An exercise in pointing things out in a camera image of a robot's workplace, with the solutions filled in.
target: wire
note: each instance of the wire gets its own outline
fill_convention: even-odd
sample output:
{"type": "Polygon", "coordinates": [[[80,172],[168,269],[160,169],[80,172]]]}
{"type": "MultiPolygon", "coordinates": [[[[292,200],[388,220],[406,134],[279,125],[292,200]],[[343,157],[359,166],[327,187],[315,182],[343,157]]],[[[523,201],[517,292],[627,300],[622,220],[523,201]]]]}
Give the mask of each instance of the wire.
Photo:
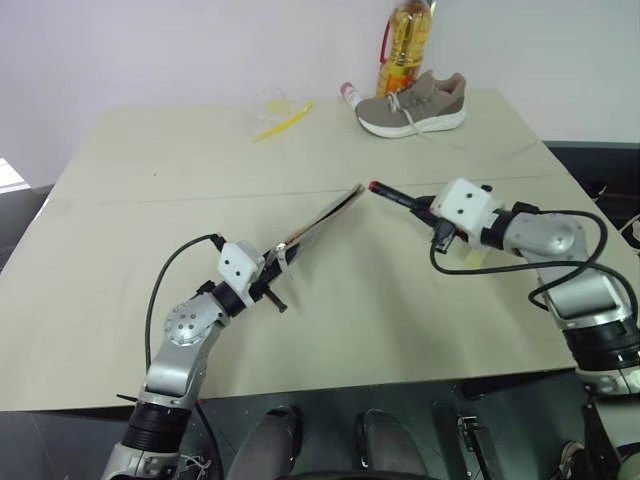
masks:
{"type": "MultiPolygon", "coordinates": [[[[533,270],[538,268],[580,267],[585,263],[573,260],[556,260],[551,262],[528,263],[525,265],[508,265],[505,267],[479,268],[473,270],[450,270],[438,264],[436,260],[435,243],[432,243],[431,248],[429,249],[429,260],[431,261],[431,265],[433,265],[433,268],[435,268],[440,273],[444,273],[447,275],[485,275],[490,273],[520,272],[522,270],[533,270]]],[[[614,277],[618,282],[620,282],[622,288],[629,297],[631,316],[634,320],[636,320],[638,318],[638,299],[635,292],[633,291],[633,287],[629,283],[629,280],[627,280],[620,272],[617,272],[616,270],[604,265],[600,265],[599,263],[592,263],[589,265],[589,268],[605,272],[614,277]]]]}
{"type": "Polygon", "coordinates": [[[207,460],[206,462],[202,463],[200,461],[201,459],[192,457],[191,455],[181,454],[180,456],[185,460],[191,462],[191,465],[187,465],[187,470],[191,467],[198,468],[199,472],[196,480],[204,480],[205,478],[207,478],[207,470],[211,466],[211,460],[207,460]]]}
{"type": "MultiPolygon", "coordinates": [[[[144,356],[145,356],[145,365],[146,369],[149,370],[151,366],[151,319],[153,317],[153,307],[156,302],[156,297],[158,296],[158,290],[160,290],[160,284],[162,283],[162,279],[164,278],[165,273],[169,266],[173,263],[173,261],[187,248],[192,247],[200,242],[204,242],[206,240],[213,240],[215,234],[202,235],[200,237],[194,238],[193,240],[185,243],[180,246],[175,252],[171,254],[171,256],[164,262],[162,268],[160,269],[160,273],[158,273],[158,278],[156,278],[156,282],[153,285],[153,290],[151,291],[151,296],[149,297],[149,305],[147,306],[147,315],[145,317],[144,323],[144,356]]],[[[200,404],[196,401],[195,410],[198,412],[198,416],[200,417],[200,421],[202,422],[202,426],[207,432],[207,436],[209,437],[209,442],[211,443],[212,457],[213,457],[213,470],[214,470],[214,478],[222,480],[224,478],[224,471],[222,467],[222,459],[220,458],[220,449],[218,447],[218,442],[216,441],[216,437],[213,433],[213,429],[207,420],[207,416],[202,411],[200,404]]]]}
{"type": "Polygon", "coordinates": [[[200,421],[202,422],[202,426],[207,432],[207,437],[209,437],[209,443],[211,444],[211,453],[213,458],[213,477],[219,480],[224,479],[224,468],[222,466],[222,457],[220,456],[220,448],[218,447],[218,441],[216,440],[216,436],[213,433],[213,429],[211,428],[211,424],[209,420],[207,420],[207,416],[205,415],[200,404],[196,402],[196,412],[198,412],[198,416],[200,417],[200,421]]]}
{"type": "Polygon", "coordinates": [[[583,212],[581,210],[546,210],[546,211],[540,211],[538,213],[540,215],[555,213],[555,214],[562,214],[562,215],[572,215],[576,217],[585,217],[595,222],[596,225],[598,226],[598,229],[600,230],[600,239],[598,240],[598,244],[596,245],[596,248],[593,250],[593,253],[591,254],[591,256],[587,258],[584,262],[582,262],[582,265],[580,265],[578,268],[576,268],[572,272],[569,272],[566,275],[563,275],[562,277],[557,278],[554,281],[549,282],[545,285],[541,285],[529,293],[528,299],[531,303],[533,303],[536,307],[541,308],[542,310],[548,311],[549,309],[547,308],[547,306],[539,302],[538,300],[536,300],[535,297],[537,297],[543,292],[546,292],[552,289],[553,287],[557,287],[558,285],[564,282],[568,282],[572,278],[576,278],[578,275],[584,272],[587,268],[589,268],[591,265],[596,263],[596,260],[600,258],[600,255],[604,251],[604,247],[607,245],[608,233],[607,233],[607,226],[602,221],[602,219],[591,212],[583,212]]]}
{"type": "Polygon", "coordinates": [[[171,256],[164,262],[164,265],[160,269],[160,273],[158,274],[158,278],[156,278],[156,283],[153,285],[153,290],[151,291],[151,297],[149,298],[149,305],[147,306],[147,316],[145,317],[144,322],[144,360],[147,370],[151,366],[151,317],[153,316],[153,306],[156,303],[156,297],[158,296],[158,290],[160,290],[160,284],[162,283],[162,279],[164,278],[164,274],[167,273],[167,269],[173,263],[173,261],[184,252],[187,248],[192,247],[193,245],[204,242],[205,240],[211,239],[212,235],[202,235],[201,237],[194,238],[193,240],[185,243],[181,247],[179,247],[175,252],[171,254],[171,256]]]}

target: red bottle handle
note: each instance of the red bottle handle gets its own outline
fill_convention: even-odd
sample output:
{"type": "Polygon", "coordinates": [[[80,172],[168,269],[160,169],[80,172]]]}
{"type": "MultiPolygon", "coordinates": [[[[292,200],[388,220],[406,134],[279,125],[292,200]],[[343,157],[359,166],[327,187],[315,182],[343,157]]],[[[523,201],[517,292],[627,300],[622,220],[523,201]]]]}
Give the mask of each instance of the red bottle handle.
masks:
{"type": "Polygon", "coordinates": [[[387,50],[387,38],[389,38],[390,23],[387,22],[387,27],[384,29],[384,36],[382,37],[382,48],[380,49],[380,63],[387,63],[387,59],[384,58],[384,52],[387,50]]]}

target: tabletop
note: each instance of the tabletop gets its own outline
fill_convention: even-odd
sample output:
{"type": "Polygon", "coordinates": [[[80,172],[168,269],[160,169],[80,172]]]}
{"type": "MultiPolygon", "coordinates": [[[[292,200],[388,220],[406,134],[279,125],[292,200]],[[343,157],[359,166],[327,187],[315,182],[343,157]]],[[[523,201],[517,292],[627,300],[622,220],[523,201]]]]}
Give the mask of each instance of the tabletop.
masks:
{"type": "MultiPolygon", "coordinates": [[[[599,213],[492,90],[471,91],[455,131],[382,140],[338,99],[252,143],[241,107],[107,113],[78,150],[0,275],[0,410],[103,407],[144,377],[148,296],[185,241],[221,232],[266,249],[356,182],[410,195],[458,176],[508,204],[599,213]]],[[[639,265],[609,225],[602,263],[638,287],[639,265]]],[[[587,227],[589,244],[596,231],[587,227]]],[[[531,306],[533,272],[448,277],[427,259],[429,229],[365,193],[273,289],[235,318],[209,357],[204,398],[507,374],[573,366],[563,336],[531,306]]],[[[443,263],[462,266],[461,244],[443,263]]],[[[217,280],[217,251],[198,245],[160,290],[152,349],[175,304],[217,280]]],[[[486,264],[520,260],[492,252],[486,264]]]]}

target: small white bottle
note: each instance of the small white bottle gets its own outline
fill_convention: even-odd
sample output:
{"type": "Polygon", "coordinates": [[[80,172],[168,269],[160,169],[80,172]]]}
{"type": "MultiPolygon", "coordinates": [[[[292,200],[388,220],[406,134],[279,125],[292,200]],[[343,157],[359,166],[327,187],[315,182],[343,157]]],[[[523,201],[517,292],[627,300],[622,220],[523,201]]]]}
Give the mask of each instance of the small white bottle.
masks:
{"type": "Polygon", "coordinates": [[[345,82],[340,87],[340,93],[342,98],[353,108],[354,110],[358,104],[364,100],[364,97],[355,89],[351,82],[345,82]]]}

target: gray sneaker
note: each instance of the gray sneaker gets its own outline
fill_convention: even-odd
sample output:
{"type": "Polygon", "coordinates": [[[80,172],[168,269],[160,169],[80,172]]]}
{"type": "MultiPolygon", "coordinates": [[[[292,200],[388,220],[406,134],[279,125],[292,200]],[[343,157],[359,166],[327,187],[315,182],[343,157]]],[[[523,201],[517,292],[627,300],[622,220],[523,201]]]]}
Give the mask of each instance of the gray sneaker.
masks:
{"type": "Polygon", "coordinates": [[[436,80],[429,70],[406,88],[363,100],[356,115],[365,129],[386,138],[450,130],[464,121],[465,85],[459,73],[436,80]]]}

